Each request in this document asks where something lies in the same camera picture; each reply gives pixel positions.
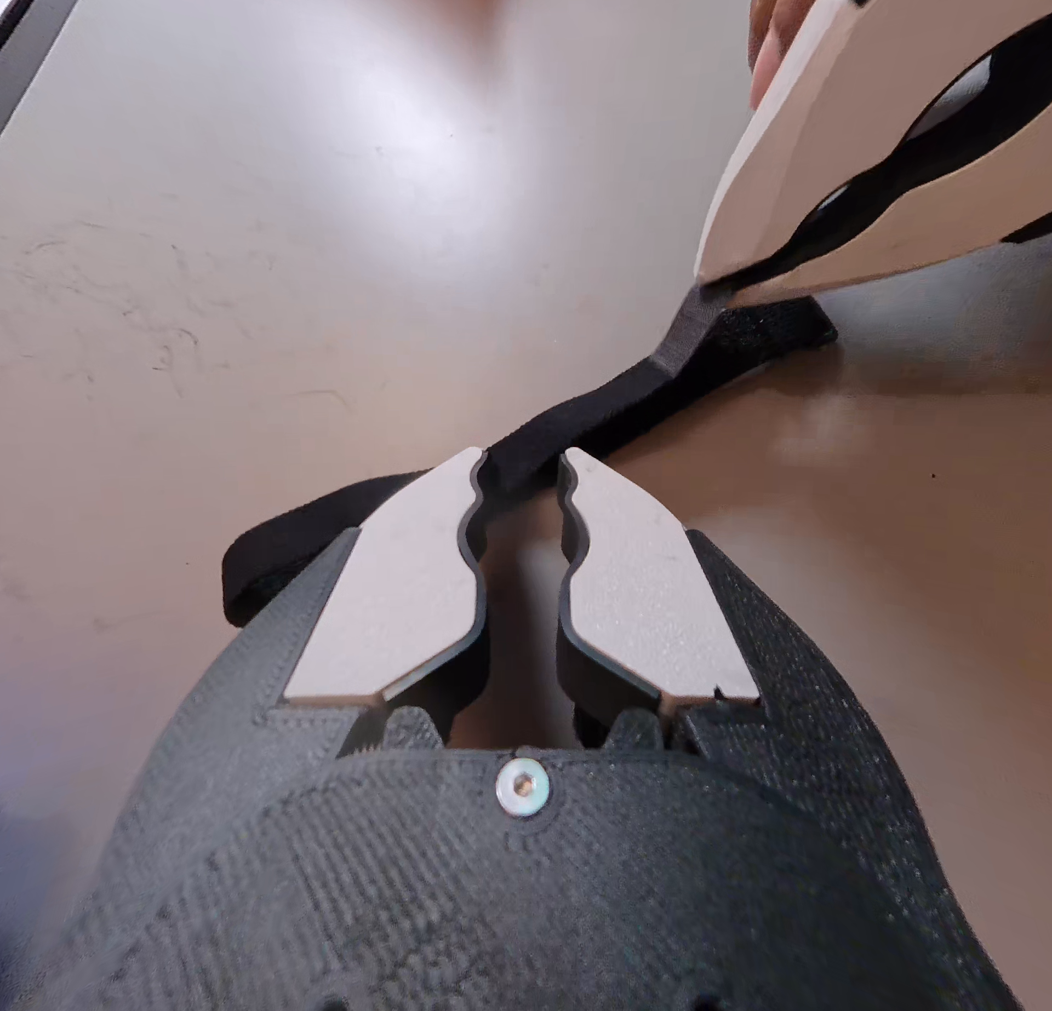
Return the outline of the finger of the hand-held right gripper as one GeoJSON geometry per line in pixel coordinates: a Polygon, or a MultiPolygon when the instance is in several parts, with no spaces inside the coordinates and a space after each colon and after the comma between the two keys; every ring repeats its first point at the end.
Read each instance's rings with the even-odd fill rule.
{"type": "Polygon", "coordinates": [[[777,252],[732,274],[730,306],[912,272],[1047,232],[1050,94],[1050,38],[1010,37],[964,106],[827,197],[777,252]]]}
{"type": "Polygon", "coordinates": [[[703,285],[777,252],[804,218],[982,90],[1051,0],[816,0],[730,158],[703,229],[703,285]]]}

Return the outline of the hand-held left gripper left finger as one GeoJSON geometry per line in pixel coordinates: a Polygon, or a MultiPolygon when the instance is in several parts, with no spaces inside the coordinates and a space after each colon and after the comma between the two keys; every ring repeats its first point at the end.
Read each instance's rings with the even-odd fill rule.
{"type": "Polygon", "coordinates": [[[489,676],[480,471],[467,447],[368,515],[283,691],[305,707],[424,710],[447,741],[489,676]]]}

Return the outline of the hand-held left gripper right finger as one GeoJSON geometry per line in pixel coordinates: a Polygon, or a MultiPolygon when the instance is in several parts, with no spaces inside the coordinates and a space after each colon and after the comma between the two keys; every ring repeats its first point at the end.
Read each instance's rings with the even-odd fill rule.
{"type": "Polygon", "coordinates": [[[580,744],[638,710],[669,739],[691,709],[763,724],[761,689],[676,515],[596,457],[559,457],[562,551],[557,675],[580,744]]]}

